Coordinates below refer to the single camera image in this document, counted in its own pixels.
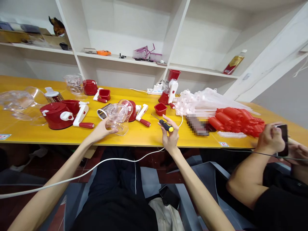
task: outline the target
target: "hand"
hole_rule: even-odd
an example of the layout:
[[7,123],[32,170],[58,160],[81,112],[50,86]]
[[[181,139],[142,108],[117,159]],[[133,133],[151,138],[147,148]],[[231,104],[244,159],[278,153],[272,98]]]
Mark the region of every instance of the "hand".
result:
[[106,129],[106,123],[108,120],[109,120],[109,117],[101,121],[95,127],[95,129],[91,132],[91,134],[85,139],[85,141],[93,144],[93,143],[100,141],[101,139],[103,139],[109,134],[117,133],[118,132],[117,129],[111,129],[111,130]]
[[256,149],[264,150],[271,155],[285,149],[286,144],[282,139],[281,129],[274,127],[279,124],[281,123],[272,123],[265,126],[264,131],[260,134]]
[[[287,157],[308,160],[308,148],[305,147],[304,145],[289,138],[288,149],[289,149],[289,154]],[[291,160],[291,159],[285,159],[285,160],[293,165],[308,166],[308,161]]]
[[177,150],[177,141],[179,139],[179,127],[177,124],[168,118],[167,116],[163,115],[163,118],[167,121],[169,125],[173,127],[173,132],[168,132],[169,136],[167,136],[167,131],[164,129],[164,127],[158,122],[161,130],[163,131],[163,145],[165,149],[169,152],[170,155],[172,155]]

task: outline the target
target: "screwdriver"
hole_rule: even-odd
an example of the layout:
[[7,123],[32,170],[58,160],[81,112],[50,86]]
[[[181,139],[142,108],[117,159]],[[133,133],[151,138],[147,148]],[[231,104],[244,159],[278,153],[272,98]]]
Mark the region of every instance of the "screwdriver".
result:
[[151,114],[152,116],[154,116],[156,119],[159,120],[159,123],[164,127],[164,129],[168,132],[173,132],[173,127],[169,124],[167,124],[167,122],[165,122],[164,120],[160,120],[159,118],[157,118],[155,115]]

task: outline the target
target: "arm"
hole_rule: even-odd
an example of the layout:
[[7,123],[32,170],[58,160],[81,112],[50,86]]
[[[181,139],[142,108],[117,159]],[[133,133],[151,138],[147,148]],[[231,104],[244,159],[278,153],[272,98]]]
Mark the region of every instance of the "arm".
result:
[[[273,155],[284,149],[281,130],[273,127],[276,124],[279,123],[266,125],[255,152]],[[268,189],[263,186],[263,172],[269,158],[270,156],[252,153],[239,164],[227,183],[227,190],[252,210],[259,197]]]
[[168,124],[172,125],[174,128],[174,131],[171,133],[169,132],[169,136],[167,136],[167,131],[161,126],[160,123],[158,123],[161,126],[163,132],[164,147],[172,156],[178,168],[180,169],[188,190],[204,223],[211,231],[234,230],[232,224],[225,216],[224,212],[221,210],[219,205],[216,203],[210,192],[207,190],[192,168],[188,165],[185,158],[181,154],[181,151],[176,146],[177,140],[179,139],[179,127],[174,121],[165,115],[163,117],[168,121]]
[[[50,185],[72,178],[88,148],[108,134],[117,132],[117,130],[106,130],[105,124],[107,120],[108,118],[98,124],[93,132],[79,145],[72,156],[45,185]],[[54,206],[64,193],[68,184],[69,182],[38,191],[28,202],[28,204],[26,204],[26,206],[22,209],[22,211],[11,224],[8,231],[38,229],[53,210]]]

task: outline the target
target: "label sticker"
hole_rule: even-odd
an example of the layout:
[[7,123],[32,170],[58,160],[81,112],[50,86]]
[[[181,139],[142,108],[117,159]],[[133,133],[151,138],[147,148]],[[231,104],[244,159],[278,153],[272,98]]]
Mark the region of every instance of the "label sticker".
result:
[[221,146],[228,147],[229,145],[226,142],[219,142]]
[[10,136],[11,136],[11,134],[0,134],[0,140],[6,140]]

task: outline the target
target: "black phone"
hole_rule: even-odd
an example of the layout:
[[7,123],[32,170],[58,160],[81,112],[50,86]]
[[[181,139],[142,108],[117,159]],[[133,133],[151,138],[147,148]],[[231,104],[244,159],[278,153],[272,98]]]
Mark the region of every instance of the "black phone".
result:
[[277,152],[276,155],[277,156],[281,156],[281,157],[285,157],[289,153],[289,148],[288,148],[288,127],[287,127],[286,124],[276,125],[275,127],[281,129],[282,139],[283,139],[283,141],[286,144],[285,149],[283,151],[281,151],[281,152]]

